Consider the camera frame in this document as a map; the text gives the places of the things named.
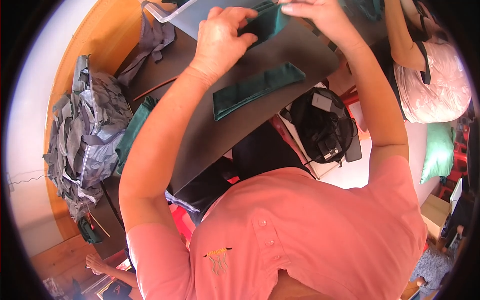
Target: hand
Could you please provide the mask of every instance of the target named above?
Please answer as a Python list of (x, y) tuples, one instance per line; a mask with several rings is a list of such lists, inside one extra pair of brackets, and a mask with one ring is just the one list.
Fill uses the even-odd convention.
[(190, 67), (196, 70), (209, 86), (214, 84), (257, 41), (251, 33), (237, 36), (237, 30), (254, 18), (257, 11), (243, 7), (214, 7), (207, 20), (200, 22), (197, 51)]
[(318, 29), (340, 48), (362, 41), (337, 0), (279, 0), (284, 14), (311, 19)]
[(92, 269), (93, 274), (100, 275), (107, 272), (108, 265), (104, 263), (101, 259), (93, 256), (92, 254), (87, 255), (87, 268)]

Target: wire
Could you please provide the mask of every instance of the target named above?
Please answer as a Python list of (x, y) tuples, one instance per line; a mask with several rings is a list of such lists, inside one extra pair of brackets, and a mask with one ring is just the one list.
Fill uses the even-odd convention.
[(19, 183), (22, 183), (22, 182), (29, 182), (29, 181), (31, 181), (31, 180), (39, 180), (39, 179), (42, 178), (42, 177), (46, 177), (46, 176), (45, 176), (45, 175), (42, 175), (42, 176), (40, 176), (40, 177), (38, 177), (38, 178), (30, 178), (29, 180), (20, 180), (20, 181), (18, 181), (18, 182), (11, 182), (10, 184), (19, 184)]

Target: black table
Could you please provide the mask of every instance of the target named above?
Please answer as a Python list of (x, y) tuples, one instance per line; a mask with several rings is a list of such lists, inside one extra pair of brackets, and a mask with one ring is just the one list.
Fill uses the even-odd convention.
[[(176, 28), (175, 41), (162, 50), (163, 59), (155, 64), (149, 57), (125, 93), (132, 111), (135, 112), (143, 101), (139, 99), (133, 102), (135, 97), (179, 75), (192, 60), (195, 49), (196, 41)], [(129, 58), (134, 57), (136, 53), (138, 50), (134, 49)], [(213, 92), (285, 61), (302, 70), (306, 74), (306, 79), (269, 93), (235, 110), (220, 121), (214, 121)], [(338, 60), (335, 54), (317, 36), (293, 19), (277, 36), (247, 51), (245, 56), (205, 93), (193, 113), (175, 161), (170, 181), (173, 193), (177, 193), (237, 142), (325, 79), (337, 67)], [(165, 85), (149, 95), (161, 98), (170, 85)]]

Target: pink polo shirt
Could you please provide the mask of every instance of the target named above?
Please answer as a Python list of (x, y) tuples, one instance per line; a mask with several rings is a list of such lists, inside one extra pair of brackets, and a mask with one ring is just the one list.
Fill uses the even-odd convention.
[(343, 190), (298, 168), (232, 186), (192, 235), (160, 224), (127, 234), (144, 299), (265, 300), (278, 269), (338, 300), (397, 300), (427, 235), (401, 156)]

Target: mint green pillow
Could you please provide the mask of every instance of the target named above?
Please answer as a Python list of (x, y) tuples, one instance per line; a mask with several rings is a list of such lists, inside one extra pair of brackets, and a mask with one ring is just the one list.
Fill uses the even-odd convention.
[(427, 124), (427, 151), (420, 184), (435, 176), (448, 176), (453, 167), (455, 131), (450, 122)]

